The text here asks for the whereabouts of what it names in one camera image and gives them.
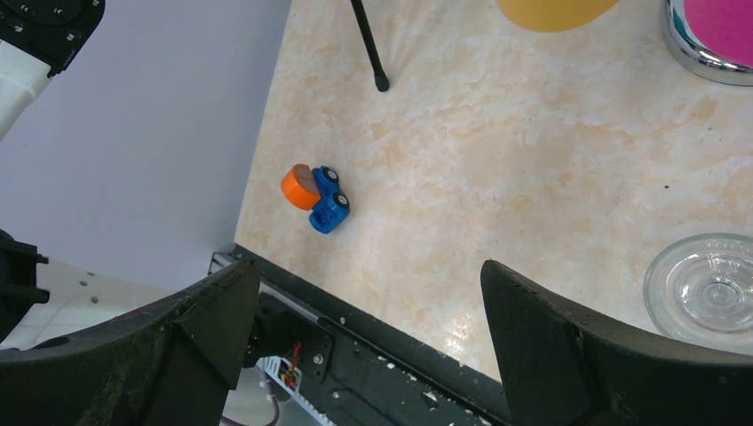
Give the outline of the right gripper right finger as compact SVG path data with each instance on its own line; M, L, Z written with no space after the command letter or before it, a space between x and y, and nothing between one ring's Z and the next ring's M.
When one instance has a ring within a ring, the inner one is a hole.
M751 424L750 356L633 327L495 260L480 286L513 424Z

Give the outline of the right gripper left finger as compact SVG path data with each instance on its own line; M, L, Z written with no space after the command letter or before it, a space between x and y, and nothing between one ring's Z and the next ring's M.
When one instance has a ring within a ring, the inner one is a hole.
M98 325L1 353L4 425L216 425L258 304L237 261Z

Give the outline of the small clear tumbler glass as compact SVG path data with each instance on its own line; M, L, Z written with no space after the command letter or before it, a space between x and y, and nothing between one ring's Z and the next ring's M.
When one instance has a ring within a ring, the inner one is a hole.
M646 270L643 297L661 335L752 353L752 239L703 233L662 250Z

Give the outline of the orange plastic goblet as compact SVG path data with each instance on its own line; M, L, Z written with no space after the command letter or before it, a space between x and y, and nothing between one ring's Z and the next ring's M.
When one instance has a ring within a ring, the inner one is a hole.
M594 21L618 0L497 0L496 3L513 24L535 32L554 33Z

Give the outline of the magenta plastic goblet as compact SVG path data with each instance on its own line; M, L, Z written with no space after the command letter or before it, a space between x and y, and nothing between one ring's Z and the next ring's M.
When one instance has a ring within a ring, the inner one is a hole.
M686 20L712 52L752 67L752 0L687 0Z

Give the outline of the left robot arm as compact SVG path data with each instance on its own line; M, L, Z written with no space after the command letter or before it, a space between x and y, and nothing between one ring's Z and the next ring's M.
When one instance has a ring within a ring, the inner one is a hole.
M1 136L65 71L105 11L105 0L1 0Z

